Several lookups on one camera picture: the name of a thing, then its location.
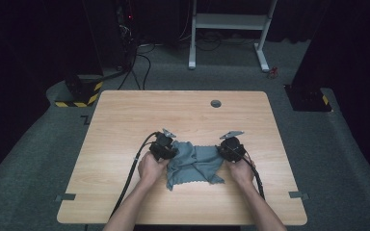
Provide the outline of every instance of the round grommet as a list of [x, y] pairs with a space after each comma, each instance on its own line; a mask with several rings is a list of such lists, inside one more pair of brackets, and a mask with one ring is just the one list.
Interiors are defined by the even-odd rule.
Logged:
[[222, 106], [222, 103], [221, 101], [217, 100], [217, 99], [214, 99], [211, 101], [211, 106], [214, 107], [214, 108], [219, 108]]

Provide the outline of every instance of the yellow and black tape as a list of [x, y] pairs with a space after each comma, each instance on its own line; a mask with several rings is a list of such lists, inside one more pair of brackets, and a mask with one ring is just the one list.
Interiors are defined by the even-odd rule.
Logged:
[[325, 105], [329, 105], [329, 100], [327, 99], [325, 95], [323, 95], [323, 101]]
[[55, 101], [56, 106], [60, 108], [67, 108], [67, 107], [78, 107], [78, 108], [85, 108], [90, 107], [94, 104], [95, 100], [100, 93], [101, 86], [103, 82], [99, 82], [93, 86], [93, 89], [90, 92], [85, 92], [87, 95], [88, 100], [85, 101]]

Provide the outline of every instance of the person's left hand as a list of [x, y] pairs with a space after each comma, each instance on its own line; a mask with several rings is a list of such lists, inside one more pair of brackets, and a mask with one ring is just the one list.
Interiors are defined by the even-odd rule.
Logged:
[[141, 181], [153, 185], [159, 179], [169, 162], [170, 160], [157, 162], [151, 152], [146, 152], [138, 165]]

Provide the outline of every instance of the gray carpet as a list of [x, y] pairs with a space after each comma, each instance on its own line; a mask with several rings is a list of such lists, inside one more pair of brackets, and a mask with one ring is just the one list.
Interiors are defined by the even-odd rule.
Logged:
[[[150, 58], [146, 90], [262, 90], [268, 94], [299, 190], [308, 223], [289, 230], [370, 230], [370, 166], [366, 163], [340, 113], [331, 90], [322, 89], [331, 113], [294, 112], [283, 85], [290, 84], [308, 42], [266, 42], [264, 51], [279, 76], [266, 78], [251, 50], [251, 43], [222, 45], [214, 51], [197, 50], [197, 69], [189, 70], [189, 49], [157, 46]], [[210, 43], [199, 42], [205, 49]], [[152, 46], [140, 48], [149, 51]], [[134, 70], [142, 83], [148, 67], [137, 58]], [[101, 90], [115, 90], [122, 77], [107, 80]], [[64, 83], [47, 91], [50, 102]], [[122, 90], [135, 90], [130, 75]], [[85, 138], [88, 126], [81, 116], [90, 108], [51, 106], [24, 134], [0, 166], [0, 230], [84, 230], [84, 224], [60, 224], [59, 202]], [[103, 225], [90, 225], [101, 230]], [[242, 230], [254, 230], [252, 226]]]

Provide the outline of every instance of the forearm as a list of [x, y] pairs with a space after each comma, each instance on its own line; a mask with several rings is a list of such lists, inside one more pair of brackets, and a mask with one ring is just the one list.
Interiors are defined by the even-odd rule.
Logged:
[[151, 189], [151, 185], [140, 182], [120, 204], [119, 208], [107, 222], [103, 231], [131, 231], [140, 212], [140, 207]]
[[239, 184], [239, 188], [248, 201], [254, 223], [258, 230], [286, 230], [272, 208], [260, 196], [253, 183]]

